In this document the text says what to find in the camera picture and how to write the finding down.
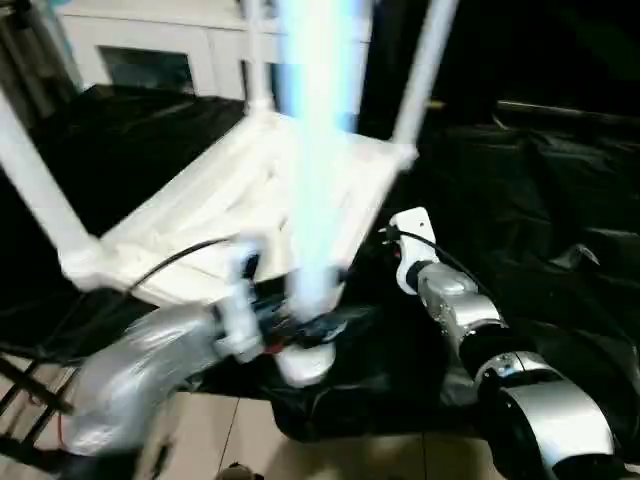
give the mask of white metal frame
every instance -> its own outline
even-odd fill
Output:
[[[254,9],[252,18],[255,20],[258,0],[248,1]],[[456,0],[431,2],[392,141],[342,134],[350,147],[340,165],[344,168],[345,182],[352,183],[344,190],[347,192],[345,198],[351,203],[338,228],[333,252],[336,263],[345,266],[351,263],[398,169],[409,167],[416,156],[416,138],[456,3]],[[212,236],[216,232],[237,230],[237,221],[244,222],[242,226],[247,228],[250,221],[255,220],[259,227],[264,227],[261,233],[266,234],[276,247],[273,258],[268,259],[266,271],[262,272],[263,278],[290,269],[287,235],[291,232],[285,234],[274,227],[273,220],[281,219],[269,216],[269,212],[278,208],[286,209],[283,206],[286,200],[281,198],[281,190],[273,189],[274,185],[268,179],[290,161],[291,154],[287,154],[287,149],[291,150],[295,143],[296,126],[295,120],[271,110],[260,33],[255,21],[250,24],[253,88],[250,89],[247,118],[99,241],[86,232],[11,111],[7,99],[0,96],[2,167],[56,247],[63,271],[80,288],[97,285],[125,288],[172,250],[186,246],[185,243],[196,240],[198,235]],[[167,47],[173,44],[175,48],[182,42],[191,45],[194,40],[191,37],[181,40],[176,31],[171,32],[173,34],[164,40]],[[206,75],[213,83],[213,73]],[[369,178],[363,178],[365,171],[371,173]],[[222,177],[228,182],[214,188],[215,179]],[[281,185],[290,182],[286,172],[281,180],[284,182]],[[203,207],[226,204],[231,208],[238,202],[256,207],[254,213],[242,217],[234,212],[223,218],[220,211]],[[157,305],[215,300],[225,294],[225,281],[210,266],[222,257],[222,249],[189,257],[153,277],[137,295]]]

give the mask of white pole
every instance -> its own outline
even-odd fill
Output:
[[[95,239],[76,216],[1,89],[0,163],[61,258],[95,251]]]
[[[415,149],[458,0],[431,0],[418,40],[392,141]]]
[[[273,109],[273,95],[267,76],[267,65],[260,46],[260,19],[262,0],[244,0],[249,37],[249,112]]]

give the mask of black cable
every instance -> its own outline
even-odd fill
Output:
[[[449,252],[447,252],[444,248],[442,248],[440,245],[438,245],[435,242],[432,242],[431,240],[427,240],[426,238],[412,233],[412,232],[405,232],[404,230],[400,230],[397,227],[387,227],[387,229],[391,228],[391,234],[396,234],[398,236],[405,236],[405,237],[409,237],[409,238],[413,238],[414,240],[418,240],[419,242],[424,243],[425,245],[430,246],[431,248],[433,248],[436,252],[438,252],[438,255],[443,257],[444,260],[447,261],[447,263],[451,263],[452,266],[454,266],[455,268],[457,268],[458,270],[460,270],[462,273],[464,273],[467,277],[469,277],[477,286],[480,290],[483,291],[483,293],[489,297],[489,299],[491,299],[493,301],[493,296],[491,295],[491,291],[480,281],[478,280],[478,277],[476,277],[473,273],[471,273],[471,271],[464,266],[464,264],[458,260],[456,257],[454,257],[452,254],[450,254]]]
[[[214,240],[205,240],[203,242],[196,243],[194,245],[191,245],[190,247],[187,247],[187,248],[185,248],[183,250],[180,250],[179,252],[174,253],[170,257],[166,258],[165,260],[163,260],[162,262],[157,264],[155,267],[153,267],[151,270],[149,270],[147,273],[145,273],[142,277],[140,277],[134,283],[132,283],[113,302],[111,302],[110,304],[107,304],[105,307],[103,307],[101,310],[99,310],[93,316],[93,318],[90,319],[87,323],[85,323],[81,327],[75,329],[74,331],[67,332],[65,334],[59,334],[55,338],[51,338],[50,337],[49,339],[47,339],[47,342],[50,343],[54,339],[64,338],[67,341],[71,341],[71,340],[75,339],[76,337],[81,337],[80,341],[78,343],[76,343],[72,347],[71,350],[69,350],[68,352],[65,352],[65,353],[62,354],[62,358],[63,359],[62,359],[62,361],[60,363],[64,363],[64,362],[68,361],[73,356],[73,354],[76,353],[80,349],[80,347],[82,347],[84,345],[84,342],[88,338],[88,334],[90,334],[91,331],[96,328],[98,322],[101,321],[106,315],[108,315],[109,313],[111,313],[115,309],[117,309],[120,305],[122,305],[128,299],[128,297],[140,285],[142,285],[144,282],[149,280],[149,278],[151,278],[153,275],[155,275],[156,273],[158,273],[161,270],[164,270],[169,265],[175,263],[176,261],[180,260],[181,258],[186,257],[187,255],[190,255],[190,254],[192,254],[194,252],[197,252],[198,250],[202,250],[203,248],[207,248],[207,247],[211,247],[213,245],[217,245],[217,244],[220,244],[220,243],[231,241],[234,238],[235,237],[223,237],[223,238],[218,238],[218,239],[214,239]],[[72,313],[73,313],[73,311],[77,310],[77,307],[78,307],[77,303],[72,306],[72,308],[71,308]],[[65,318],[63,319],[63,322],[68,321],[69,317],[70,317],[70,315],[67,314],[65,316]]]

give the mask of metal bar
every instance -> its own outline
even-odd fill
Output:
[[[415,147],[447,45],[458,0],[432,0],[425,16],[392,141]]]
[[[4,436],[0,436],[0,454],[46,473],[56,473],[67,455],[62,450],[40,450]]]
[[[251,110],[273,109],[273,95],[267,76],[267,65],[260,47],[262,19],[262,0],[244,0],[247,15],[247,35],[249,37],[249,92],[247,102]]]
[[[575,108],[554,107],[551,105],[537,105],[534,103],[518,102],[513,100],[499,100],[498,108],[503,111],[511,112],[555,115],[567,118],[584,118],[607,125],[640,126],[640,118],[636,117],[615,115],[612,113],[589,112]]]
[[[73,411],[71,404],[64,401],[57,394],[50,392],[42,383],[26,375],[25,372],[4,357],[0,357],[0,375],[4,375],[18,387],[27,390],[30,394],[38,397],[56,410],[63,413],[71,413]]]
[[[77,370],[74,371],[71,375],[69,375],[69,378],[67,378],[67,380],[65,380],[62,386],[58,389],[56,394],[59,397],[64,396],[66,391],[69,389],[69,387],[71,386],[71,383],[73,382],[76,376],[76,372]],[[45,427],[49,423],[49,420],[51,420],[51,417],[53,416],[54,413],[56,413],[56,409],[51,405],[47,406],[47,408],[42,413],[42,415],[40,415],[38,417],[38,420],[36,420],[36,423],[33,424],[33,427],[31,427],[31,430],[29,430],[29,432],[25,435],[24,439],[22,440],[22,443],[27,445],[33,445],[34,443],[36,443],[36,440],[38,440],[38,438],[40,437],[40,434],[45,429]]]
[[[29,366],[23,373],[25,375],[31,375],[32,373],[35,373],[38,370],[40,365],[41,365],[40,362],[33,361],[29,364]],[[11,405],[11,402],[15,400],[15,398],[18,396],[18,393],[20,393],[20,391],[22,391],[22,387],[17,384],[13,384],[9,389],[9,391],[4,395],[4,397],[2,397],[2,399],[0,400],[0,416],[2,416],[2,414],[9,407],[9,405]]]

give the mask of black plastic sheet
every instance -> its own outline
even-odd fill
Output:
[[[241,102],[101,87],[35,132],[45,161],[94,234],[108,230],[242,117]],[[375,227],[422,205],[438,242],[486,284],[513,328],[530,335],[556,368],[605,409],[629,459],[637,442],[640,374],[640,156],[620,140],[588,140],[496,127],[439,127],[424,135]],[[51,361],[75,329],[117,292],[82,297],[72,320],[42,351],[79,300],[55,251],[4,182],[0,348]],[[337,340],[320,384],[292,388],[271,357],[229,360],[199,378],[200,391],[268,399],[282,430],[300,440],[467,429],[469,382],[439,329],[395,282],[397,260],[372,233],[360,248],[343,304],[376,307]],[[31,254],[25,264],[15,255]],[[261,295],[281,295],[278,282]],[[150,305],[131,300],[105,318],[82,357],[116,339]]]

